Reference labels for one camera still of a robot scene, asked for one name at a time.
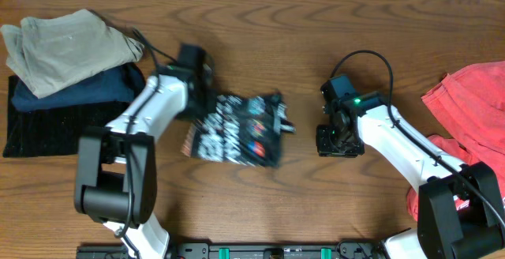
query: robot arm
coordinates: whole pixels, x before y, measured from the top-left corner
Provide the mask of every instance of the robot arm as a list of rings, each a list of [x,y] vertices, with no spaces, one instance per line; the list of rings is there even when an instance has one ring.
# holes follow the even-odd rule
[[[419,195],[418,229],[383,241],[389,258],[479,258],[503,248],[505,237],[491,210],[460,181],[471,181],[503,217],[503,204],[494,172],[484,163],[469,167],[449,156],[416,131],[391,106],[394,125],[384,98],[377,92],[360,95],[347,76],[331,78],[321,87],[330,125],[317,128],[320,156],[356,157],[370,145],[396,167]],[[424,149],[437,157],[435,161]],[[455,171],[453,175],[442,165]],[[454,199],[470,200],[458,212]]]
[[[121,116],[105,128],[88,128],[80,139],[76,209],[117,233],[124,227],[127,194],[132,189],[133,220],[122,237],[130,257],[169,256],[170,236],[152,213],[157,190],[155,143],[174,118],[199,118],[215,108],[215,94],[208,88],[206,77],[211,74],[206,72],[210,68],[204,59],[202,49],[183,45],[178,62],[161,69],[158,76],[149,77],[142,93]],[[134,112],[137,114],[126,134]],[[128,155],[127,142],[131,146]],[[133,187],[128,187],[127,175],[102,169],[107,163],[126,163],[126,157],[133,163]]]

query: wooden table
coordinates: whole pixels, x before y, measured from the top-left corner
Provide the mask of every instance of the wooden table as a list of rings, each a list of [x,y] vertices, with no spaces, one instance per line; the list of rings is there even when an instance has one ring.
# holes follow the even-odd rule
[[[318,157],[316,126],[327,122],[320,86],[345,54],[379,51],[394,68],[394,105],[423,134],[447,136],[421,95],[444,73],[505,59],[505,0],[1,0],[0,23],[83,8],[120,29],[137,26],[171,54],[180,42],[203,46],[215,57],[221,88],[243,96],[279,89],[286,97],[297,134],[283,138],[278,170],[186,158],[187,122],[163,134],[155,213],[177,238],[336,242],[415,227],[406,211],[409,184],[373,148],[356,159]],[[12,74],[5,60],[2,43],[2,147]],[[153,68],[149,58],[139,67]],[[342,72],[361,92],[387,91],[377,58],[354,57]],[[72,258],[81,243],[118,242],[75,211],[76,159],[0,160],[1,258]]]

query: red cloth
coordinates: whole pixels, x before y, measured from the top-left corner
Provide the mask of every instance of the red cloth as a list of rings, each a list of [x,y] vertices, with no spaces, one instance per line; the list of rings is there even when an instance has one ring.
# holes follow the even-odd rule
[[[472,165],[483,161],[505,195],[505,62],[475,64],[448,74],[422,97],[454,139],[429,138],[445,152]],[[456,200],[457,209],[468,202]],[[410,189],[407,208],[417,220],[417,195]]]

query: folded clothes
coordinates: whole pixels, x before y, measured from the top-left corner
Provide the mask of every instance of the folded clothes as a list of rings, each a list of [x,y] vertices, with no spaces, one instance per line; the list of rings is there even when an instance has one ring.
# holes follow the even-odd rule
[[[498,178],[505,197],[505,62],[475,64],[448,74],[422,97],[454,140],[430,137],[447,153],[472,165],[482,161]],[[417,195],[407,195],[409,213],[417,218]],[[456,201],[465,208],[468,201]]]
[[[43,98],[95,74],[138,62],[143,45],[86,9],[55,19],[26,17],[0,28],[7,66]]]
[[[216,113],[196,120],[182,147],[203,160],[277,167],[281,132],[294,133],[280,94],[242,99],[218,96]]]
[[[129,103],[104,102],[19,112],[11,102],[19,78],[9,77],[7,144],[4,157],[65,156],[77,153],[86,126],[105,126]]]
[[[44,98],[37,98],[23,81],[17,83],[12,103],[18,111],[29,112],[72,105],[110,101],[132,102],[144,87],[144,77],[135,64],[127,63],[97,73]]]

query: beige folded cloth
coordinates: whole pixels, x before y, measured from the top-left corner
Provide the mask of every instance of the beige folded cloth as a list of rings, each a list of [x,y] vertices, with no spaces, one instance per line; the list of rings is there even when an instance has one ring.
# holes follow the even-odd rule
[[[39,98],[138,62],[144,48],[86,9],[55,19],[26,17],[21,28],[3,25],[0,32],[9,52],[7,66]]]

